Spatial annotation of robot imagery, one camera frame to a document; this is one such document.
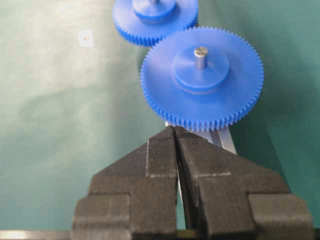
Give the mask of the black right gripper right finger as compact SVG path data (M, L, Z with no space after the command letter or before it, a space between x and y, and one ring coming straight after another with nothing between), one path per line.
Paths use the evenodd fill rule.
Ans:
M208 240L311 240L313 219L284 179L182 127L175 127L179 173Z

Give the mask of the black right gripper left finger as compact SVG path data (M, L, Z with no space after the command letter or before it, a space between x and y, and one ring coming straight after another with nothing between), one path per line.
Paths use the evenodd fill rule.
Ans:
M96 173L74 211L74 240L174 240L177 154L171 126Z

